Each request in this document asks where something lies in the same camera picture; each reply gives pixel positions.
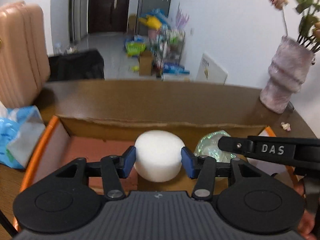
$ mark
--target blue bag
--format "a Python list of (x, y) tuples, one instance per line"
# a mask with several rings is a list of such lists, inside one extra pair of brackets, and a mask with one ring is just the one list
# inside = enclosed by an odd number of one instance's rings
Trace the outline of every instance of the blue bag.
[(0, 163), (26, 168), (44, 129), (37, 107), (6, 109), (0, 103)]

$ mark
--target yellow bag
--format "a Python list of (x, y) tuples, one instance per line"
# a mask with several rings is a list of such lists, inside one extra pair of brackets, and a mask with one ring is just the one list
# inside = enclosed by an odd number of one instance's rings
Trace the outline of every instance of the yellow bag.
[(151, 15), (147, 15), (146, 18), (139, 18), (139, 21), (150, 29), (159, 30), (162, 26), (158, 18)]

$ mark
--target plastic bottle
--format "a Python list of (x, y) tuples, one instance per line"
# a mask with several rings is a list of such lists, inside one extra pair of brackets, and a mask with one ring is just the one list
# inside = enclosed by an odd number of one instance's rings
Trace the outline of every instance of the plastic bottle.
[(60, 42), (54, 45), (54, 54), (55, 55), (62, 55), (62, 45)]

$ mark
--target small cardboard box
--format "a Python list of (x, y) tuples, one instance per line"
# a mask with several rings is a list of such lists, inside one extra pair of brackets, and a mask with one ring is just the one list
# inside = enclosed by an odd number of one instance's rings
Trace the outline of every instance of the small cardboard box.
[(151, 76), (153, 55), (150, 50), (145, 50), (139, 56), (139, 76)]
[(134, 32), (136, 30), (136, 24), (137, 24), (137, 16), (135, 14), (131, 14), (128, 17), (128, 30), (127, 33), (134, 35)]
[(190, 82), (190, 74), (168, 74), (163, 73), (163, 81), (185, 81)]

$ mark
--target iridescent plastic bag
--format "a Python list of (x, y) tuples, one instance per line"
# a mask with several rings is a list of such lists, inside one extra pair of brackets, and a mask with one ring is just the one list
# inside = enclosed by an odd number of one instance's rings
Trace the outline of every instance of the iridescent plastic bag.
[(230, 163), (232, 158), (236, 156), (230, 152), (222, 151), (218, 148), (218, 141), (222, 136), (229, 136), (225, 131), (217, 131), (210, 133), (201, 138), (196, 150), (194, 152), (195, 156), (207, 155), (215, 158), (217, 162)]

